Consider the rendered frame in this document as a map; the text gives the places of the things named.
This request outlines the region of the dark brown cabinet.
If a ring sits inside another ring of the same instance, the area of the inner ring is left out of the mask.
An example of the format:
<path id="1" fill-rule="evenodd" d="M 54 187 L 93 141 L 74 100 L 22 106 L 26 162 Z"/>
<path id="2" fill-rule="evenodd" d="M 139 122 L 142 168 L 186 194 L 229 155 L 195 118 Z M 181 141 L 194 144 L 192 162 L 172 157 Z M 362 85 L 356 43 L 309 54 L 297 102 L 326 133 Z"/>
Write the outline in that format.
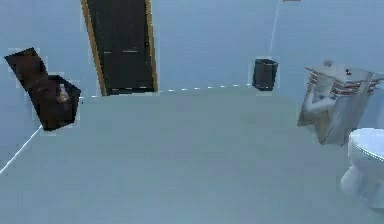
<path id="1" fill-rule="evenodd" d="M 60 75 L 49 75 L 33 47 L 5 56 L 28 93 L 44 131 L 75 122 L 81 90 Z"/>

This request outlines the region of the white toilet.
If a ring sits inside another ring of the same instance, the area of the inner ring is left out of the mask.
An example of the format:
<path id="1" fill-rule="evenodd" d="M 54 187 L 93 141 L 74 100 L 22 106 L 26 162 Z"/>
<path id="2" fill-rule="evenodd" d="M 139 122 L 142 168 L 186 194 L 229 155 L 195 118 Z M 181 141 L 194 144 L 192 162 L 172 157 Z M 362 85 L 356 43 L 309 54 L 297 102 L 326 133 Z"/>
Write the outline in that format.
<path id="1" fill-rule="evenodd" d="M 373 209 L 384 209 L 384 129 L 361 128 L 348 139 L 350 168 L 341 189 Z"/>

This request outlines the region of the black waste bin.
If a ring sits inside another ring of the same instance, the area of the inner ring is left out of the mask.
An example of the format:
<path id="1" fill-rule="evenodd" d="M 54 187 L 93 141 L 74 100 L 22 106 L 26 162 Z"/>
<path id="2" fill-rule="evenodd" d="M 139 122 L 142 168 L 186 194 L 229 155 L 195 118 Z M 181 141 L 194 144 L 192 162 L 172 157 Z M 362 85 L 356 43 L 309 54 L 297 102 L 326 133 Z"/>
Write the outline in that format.
<path id="1" fill-rule="evenodd" d="M 272 91 L 275 84 L 278 63 L 270 59 L 256 59 L 252 85 L 260 91 Z"/>

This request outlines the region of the dark room door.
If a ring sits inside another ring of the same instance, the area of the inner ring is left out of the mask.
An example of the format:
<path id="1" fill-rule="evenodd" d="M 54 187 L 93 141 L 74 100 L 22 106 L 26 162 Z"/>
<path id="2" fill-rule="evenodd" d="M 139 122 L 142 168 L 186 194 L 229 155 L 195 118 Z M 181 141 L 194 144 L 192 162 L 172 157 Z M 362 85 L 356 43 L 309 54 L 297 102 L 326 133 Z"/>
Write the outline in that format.
<path id="1" fill-rule="evenodd" d="M 151 0 L 80 2 L 101 94 L 156 92 Z"/>

